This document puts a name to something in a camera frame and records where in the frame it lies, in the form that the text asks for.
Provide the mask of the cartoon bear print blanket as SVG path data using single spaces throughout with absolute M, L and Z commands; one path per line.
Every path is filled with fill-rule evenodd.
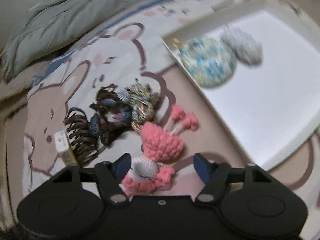
M 237 60 L 199 87 L 174 41 L 238 28 L 263 61 Z M 86 38 L 28 94 L 23 195 L 67 165 L 131 154 L 122 188 L 195 198 L 193 156 L 255 163 L 308 207 L 301 236 L 319 238 L 319 24 L 287 0 L 152 0 Z

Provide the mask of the pink crochet doll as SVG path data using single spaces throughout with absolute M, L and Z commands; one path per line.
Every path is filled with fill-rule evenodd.
M 164 127 L 146 122 L 140 130 L 143 154 L 132 158 L 131 167 L 121 182 L 125 194 L 130 197 L 171 189 L 176 170 L 166 162 L 177 159 L 182 153 L 185 142 L 180 134 L 198 127 L 196 115 L 185 112 L 179 105 L 172 105 Z

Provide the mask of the yellow small card box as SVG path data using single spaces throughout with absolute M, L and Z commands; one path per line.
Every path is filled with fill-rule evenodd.
M 64 130 L 58 131 L 54 134 L 55 148 L 58 157 L 62 159 L 66 166 L 77 165 L 77 161 L 73 154 L 67 134 Z

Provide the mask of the grey quilted duvet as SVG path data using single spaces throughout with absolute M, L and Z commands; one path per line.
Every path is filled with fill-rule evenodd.
M 33 61 L 76 41 L 96 25 L 141 0 L 44 0 L 16 23 L 1 53 L 10 82 Z

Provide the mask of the floral silk round pouch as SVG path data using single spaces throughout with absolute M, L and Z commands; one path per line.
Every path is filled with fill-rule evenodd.
M 237 67 L 235 53 L 212 37 L 196 37 L 185 43 L 173 39 L 182 65 L 200 87 L 214 88 L 228 81 Z

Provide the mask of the black hair claw clip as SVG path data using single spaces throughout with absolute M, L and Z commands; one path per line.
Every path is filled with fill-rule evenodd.
M 70 108 L 64 125 L 77 163 L 86 166 L 97 157 L 98 137 L 91 133 L 85 112 L 78 107 Z

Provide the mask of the white shallow cardboard box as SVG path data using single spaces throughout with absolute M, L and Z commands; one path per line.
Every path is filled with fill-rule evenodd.
M 199 88 L 199 93 L 246 158 L 269 171 L 319 126 L 319 26 L 278 2 L 256 0 L 203 16 L 162 41 L 180 63 L 175 40 L 218 38 L 227 28 L 239 28 L 260 42 L 263 61 L 255 67 L 239 63 L 226 83 Z

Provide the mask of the striped metallic scrunchie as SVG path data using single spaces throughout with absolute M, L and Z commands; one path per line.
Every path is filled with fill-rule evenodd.
M 156 107 L 160 101 L 160 94 L 154 92 L 148 83 L 135 83 L 123 88 L 118 98 L 131 106 L 131 127 L 140 132 L 145 122 L 156 122 Z

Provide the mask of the dark brown knitted scrunchie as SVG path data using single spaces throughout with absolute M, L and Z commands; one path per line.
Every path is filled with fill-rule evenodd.
M 115 84 L 101 87 L 97 92 L 96 102 L 89 106 L 95 111 L 89 121 L 89 129 L 104 146 L 110 146 L 131 128 L 132 108 L 118 98 L 115 92 L 117 87 Z

